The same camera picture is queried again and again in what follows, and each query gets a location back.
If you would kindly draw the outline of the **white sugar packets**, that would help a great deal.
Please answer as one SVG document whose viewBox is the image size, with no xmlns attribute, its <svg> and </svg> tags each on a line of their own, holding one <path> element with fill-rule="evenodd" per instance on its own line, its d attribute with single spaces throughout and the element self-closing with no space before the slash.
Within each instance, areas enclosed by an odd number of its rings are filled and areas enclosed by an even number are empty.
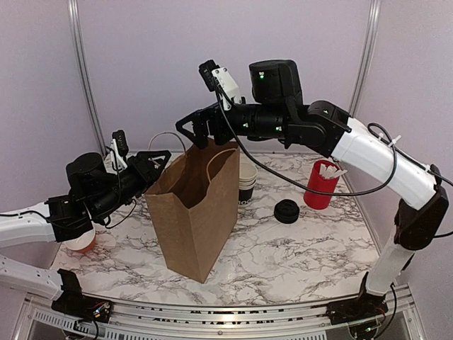
<svg viewBox="0 0 453 340">
<path fill-rule="evenodd" d="M 347 172 L 348 172 L 347 170 L 339 169 L 335 165 L 327 165 L 324 163 L 321 163 L 319 169 L 319 175 L 326 180 L 339 178 L 340 176 L 346 174 Z"/>
</svg>

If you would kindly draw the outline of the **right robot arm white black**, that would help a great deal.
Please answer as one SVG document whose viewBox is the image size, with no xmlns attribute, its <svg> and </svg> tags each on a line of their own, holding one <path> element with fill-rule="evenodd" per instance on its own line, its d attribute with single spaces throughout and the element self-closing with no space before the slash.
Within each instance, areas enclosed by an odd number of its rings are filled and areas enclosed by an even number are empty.
<svg viewBox="0 0 453 340">
<path fill-rule="evenodd" d="M 449 207 L 445 179 L 434 165 L 424 165 L 396 148 L 396 140 L 376 123 L 363 124 L 328 101 L 304 104 L 297 65 L 290 59 L 254 62 L 249 67 L 254 103 L 247 104 L 229 71 L 213 60 L 199 73 L 215 104 L 176 123 L 176 129 L 199 148 L 246 137 L 276 139 L 284 147 L 302 145 L 323 157 L 349 164 L 400 198 L 396 231 L 378 261 L 362 279 L 357 297 L 331 302 L 332 324 L 354 322 L 387 311 L 385 298 L 396 277 L 417 251 L 437 237 Z"/>
</svg>

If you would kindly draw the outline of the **stack of black paper cups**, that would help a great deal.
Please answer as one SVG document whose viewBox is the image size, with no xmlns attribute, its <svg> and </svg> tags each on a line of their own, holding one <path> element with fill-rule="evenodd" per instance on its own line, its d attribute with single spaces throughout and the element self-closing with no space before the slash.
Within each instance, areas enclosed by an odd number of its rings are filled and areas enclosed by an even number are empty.
<svg viewBox="0 0 453 340">
<path fill-rule="evenodd" d="M 258 177 L 255 165 L 241 162 L 239 167 L 239 205 L 246 205 L 251 201 L 253 190 Z"/>
</svg>

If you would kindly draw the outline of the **aluminium frame post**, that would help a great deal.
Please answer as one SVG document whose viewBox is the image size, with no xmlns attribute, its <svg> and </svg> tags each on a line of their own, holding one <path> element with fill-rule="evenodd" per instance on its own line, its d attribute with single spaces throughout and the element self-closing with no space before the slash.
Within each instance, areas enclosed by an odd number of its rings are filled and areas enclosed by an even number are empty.
<svg viewBox="0 0 453 340">
<path fill-rule="evenodd" d="M 365 82 L 367 80 L 367 75 L 369 74 L 370 67 L 372 64 L 372 58 L 374 56 L 374 49 L 376 46 L 378 35 L 378 25 L 381 7 L 382 7 L 381 0 L 370 1 L 367 27 L 365 30 L 364 45 L 362 48 L 362 56 L 360 59 L 357 78 L 355 81 L 355 87 L 352 92 L 352 98 L 349 107 L 349 113 L 351 114 L 352 117 L 355 117 L 358 113 L 362 94 L 365 89 Z"/>
<path fill-rule="evenodd" d="M 106 146 L 105 138 L 101 127 L 101 121 L 98 116 L 98 110 L 96 108 L 96 102 L 91 86 L 91 80 L 88 73 L 88 65 L 86 61 L 86 53 L 84 49 L 84 40 L 79 15 L 79 2 L 77 0 L 68 0 L 67 5 L 69 12 L 69 25 L 74 45 L 76 63 L 79 71 L 79 77 L 81 80 L 82 91 L 84 94 L 88 110 L 88 116 L 91 121 L 98 149 L 102 155 L 106 155 L 107 149 L 105 148 Z"/>
</svg>

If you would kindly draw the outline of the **orange white bowl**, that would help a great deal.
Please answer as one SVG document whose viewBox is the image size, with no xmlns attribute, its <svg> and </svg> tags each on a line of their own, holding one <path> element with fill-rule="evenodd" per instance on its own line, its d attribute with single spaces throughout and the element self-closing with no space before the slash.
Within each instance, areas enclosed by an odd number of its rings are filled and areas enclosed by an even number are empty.
<svg viewBox="0 0 453 340">
<path fill-rule="evenodd" d="M 76 239 L 63 242 L 63 245 L 72 251 L 86 253 L 96 245 L 96 230 L 91 229 Z"/>
</svg>

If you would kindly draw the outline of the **brown paper bag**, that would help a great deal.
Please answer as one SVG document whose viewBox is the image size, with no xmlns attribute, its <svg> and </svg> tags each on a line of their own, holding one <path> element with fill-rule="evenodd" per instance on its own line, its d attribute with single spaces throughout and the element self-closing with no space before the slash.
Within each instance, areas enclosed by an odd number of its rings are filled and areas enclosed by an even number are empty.
<svg viewBox="0 0 453 340">
<path fill-rule="evenodd" d="M 166 267 L 204 283 L 238 219 L 237 143 L 192 145 L 145 193 Z"/>
</svg>

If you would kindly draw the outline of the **left aluminium frame post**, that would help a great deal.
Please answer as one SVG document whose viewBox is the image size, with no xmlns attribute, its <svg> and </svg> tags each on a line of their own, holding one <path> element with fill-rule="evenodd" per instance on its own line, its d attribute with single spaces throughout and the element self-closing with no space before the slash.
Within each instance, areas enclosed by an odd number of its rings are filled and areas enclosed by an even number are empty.
<svg viewBox="0 0 453 340">
<path fill-rule="evenodd" d="M 98 110 L 96 108 L 96 102 L 91 86 L 91 80 L 88 73 L 88 65 L 86 61 L 86 53 L 84 49 L 84 40 L 79 15 L 79 2 L 77 0 L 68 0 L 67 5 L 69 12 L 69 25 L 74 45 L 76 63 L 79 71 L 79 77 L 81 80 L 82 91 L 84 94 L 88 110 L 88 116 L 91 121 L 98 149 L 102 155 L 106 155 L 107 149 L 105 148 L 106 146 L 105 138 L 101 127 L 101 121 L 98 116 Z"/>
</svg>

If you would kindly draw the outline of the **stack of black cup lids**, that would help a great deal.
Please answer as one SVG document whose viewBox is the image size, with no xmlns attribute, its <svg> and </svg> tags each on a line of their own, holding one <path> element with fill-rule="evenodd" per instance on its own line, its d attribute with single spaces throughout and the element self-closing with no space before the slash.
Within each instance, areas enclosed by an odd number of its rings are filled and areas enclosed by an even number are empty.
<svg viewBox="0 0 453 340">
<path fill-rule="evenodd" d="M 292 224 L 298 220 L 300 208 L 295 201 L 284 199 L 275 205 L 273 214 L 277 221 Z"/>
</svg>

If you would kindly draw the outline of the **red cylindrical container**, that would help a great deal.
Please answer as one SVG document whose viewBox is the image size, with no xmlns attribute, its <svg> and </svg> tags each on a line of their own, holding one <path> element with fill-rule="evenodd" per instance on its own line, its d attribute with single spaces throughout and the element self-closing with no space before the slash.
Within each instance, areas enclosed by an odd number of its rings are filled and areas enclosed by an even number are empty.
<svg viewBox="0 0 453 340">
<path fill-rule="evenodd" d="M 308 188 L 326 193 L 325 195 L 315 194 L 310 191 L 305 191 L 304 202 L 310 208 L 315 210 L 326 209 L 331 201 L 332 193 L 335 191 L 339 178 L 326 180 L 319 175 L 321 163 L 327 165 L 335 165 L 334 163 L 326 160 L 318 160 L 314 163 L 309 177 Z"/>
</svg>

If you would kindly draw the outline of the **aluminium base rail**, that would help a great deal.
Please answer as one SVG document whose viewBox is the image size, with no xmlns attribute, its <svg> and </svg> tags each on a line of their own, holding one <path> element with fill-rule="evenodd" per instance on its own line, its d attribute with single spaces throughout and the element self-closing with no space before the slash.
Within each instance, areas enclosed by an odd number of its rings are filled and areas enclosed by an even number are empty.
<svg viewBox="0 0 453 340">
<path fill-rule="evenodd" d="M 51 302 L 27 295 L 13 339 L 357 339 L 361 331 L 380 339 L 425 339 L 407 285 L 385 299 L 386 314 L 332 324 L 334 299 L 283 305 L 207 307 L 112 299 L 107 323 L 91 324 L 56 312 Z"/>
</svg>

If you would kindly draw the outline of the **right aluminium frame post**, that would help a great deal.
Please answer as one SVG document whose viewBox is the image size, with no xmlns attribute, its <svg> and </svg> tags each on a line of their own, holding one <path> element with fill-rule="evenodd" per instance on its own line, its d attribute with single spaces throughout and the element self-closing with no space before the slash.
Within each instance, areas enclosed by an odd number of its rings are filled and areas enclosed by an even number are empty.
<svg viewBox="0 0 453 340">
<path fill-rule="evenodd" d="M 365 30 L 364 45 L 362 48 L 362 56 L 360 59 L 357 78 L 355 81 L 355 87 L 352 92 L 352 98 L 349 107 L 349 113 L 351 114 L 352 117 L 355 117 L 358 113 L 362 94 L 365 89 L 365 82 L 367 80 L 367 75 L 369 74 L 370 67 L 372 64 L 372 58 L 374 56 L 374 49 L 376 46 L 378 35 L 378 25 L 381 7 L 382 7 L 381 0 L 370 1 L 367 27 Z"/>
</svg>

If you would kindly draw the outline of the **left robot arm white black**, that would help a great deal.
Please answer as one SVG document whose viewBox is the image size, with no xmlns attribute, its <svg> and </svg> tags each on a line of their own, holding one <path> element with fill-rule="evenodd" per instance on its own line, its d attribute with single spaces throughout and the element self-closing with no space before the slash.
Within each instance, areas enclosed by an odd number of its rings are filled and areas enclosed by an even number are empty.
<svg viewBox="0 0 453 340">
<path fill-rule="evenodd" d="M 67 164 L 70 191 L 29 208 L 1 214 L 1 246 L 33 242 L 62 243 L 108 227 L 110 216 L 129 205 L 154 184 L 171 158 L 168 150 L 115 155 L 114 171 L 107 172 L 102 156 L 89 152 Z M 48 271 L 1 258 L 1 282 L 48 298 L 52 309 L 87 322 L 106 323 L 112 302 L 84 295 L 76 274 Z"/>
</svg>

